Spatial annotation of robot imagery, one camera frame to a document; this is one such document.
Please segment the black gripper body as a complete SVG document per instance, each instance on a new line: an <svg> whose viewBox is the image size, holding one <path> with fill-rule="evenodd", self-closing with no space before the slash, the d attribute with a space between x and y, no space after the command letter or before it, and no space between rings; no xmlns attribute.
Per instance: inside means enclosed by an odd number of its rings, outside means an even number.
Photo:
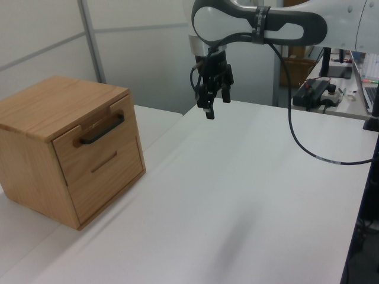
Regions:
<svg viewBox="0 0 379 284"><path fill-rule="evenodd" d="M221 89L229 87L229 64L226 59L226 51L218 51L210 57L198 56L199 73L203 80L202 85L207 89Z"/></svg>

